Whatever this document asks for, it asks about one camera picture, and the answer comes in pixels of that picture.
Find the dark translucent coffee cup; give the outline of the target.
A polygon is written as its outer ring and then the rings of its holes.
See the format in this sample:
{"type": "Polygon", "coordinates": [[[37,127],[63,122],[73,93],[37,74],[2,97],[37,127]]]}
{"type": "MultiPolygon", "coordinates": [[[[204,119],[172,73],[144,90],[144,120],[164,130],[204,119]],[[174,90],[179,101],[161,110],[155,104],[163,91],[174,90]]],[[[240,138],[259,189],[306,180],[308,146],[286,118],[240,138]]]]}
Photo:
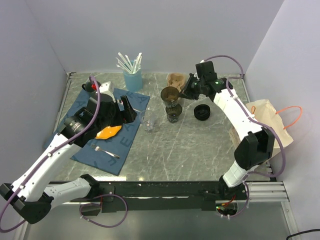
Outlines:
{"type": "Polygon", "coordinates": [[[167,120],[170,123],[176,123],[178,121],[183,109],[180,104],[177,104],[174,107],[166,107],[165,111],[166,111],[167,120]]]}

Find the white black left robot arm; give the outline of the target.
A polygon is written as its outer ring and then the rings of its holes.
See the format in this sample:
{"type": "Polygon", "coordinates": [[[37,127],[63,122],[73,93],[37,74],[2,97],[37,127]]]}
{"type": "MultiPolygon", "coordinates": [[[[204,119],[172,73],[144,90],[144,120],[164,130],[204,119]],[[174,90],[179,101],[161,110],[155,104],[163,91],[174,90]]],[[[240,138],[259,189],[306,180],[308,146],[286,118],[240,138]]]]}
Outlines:
{"type": "Polygon", "coordinates": [[[94,201],[98,197],[100,184],[89,174],[57,187],[48,185],[65,161],[101,130],[135,121],[137,113],[128,97],[122,95],[120,101],[123,110],[107,94],[90,97],[87,106],[65,119],[47,149],[26,173],[14,183],[1,185],[1,196],[25,221],[35,224],[63,203],[75,199],[94,201]]]}

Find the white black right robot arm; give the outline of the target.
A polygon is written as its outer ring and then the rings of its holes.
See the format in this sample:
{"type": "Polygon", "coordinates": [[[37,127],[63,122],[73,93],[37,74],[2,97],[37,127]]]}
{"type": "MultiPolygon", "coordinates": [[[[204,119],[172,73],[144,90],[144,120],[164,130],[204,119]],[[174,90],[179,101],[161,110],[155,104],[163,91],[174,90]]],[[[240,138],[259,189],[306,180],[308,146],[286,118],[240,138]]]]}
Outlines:
{"type": "Polygon", "coordinates": [[[223,111],[240,140],[234,151],[234,162],[221,177],[218,188],[219,195],[228,200],[236,194],[236,186],[245,176],[271,157],[275,137],[268,128],[256,123],[226,78],[218,79],[214,74],[198,79],[191,73],[180,96],[197,100],[199,95],[210,98],[223,111]]]}

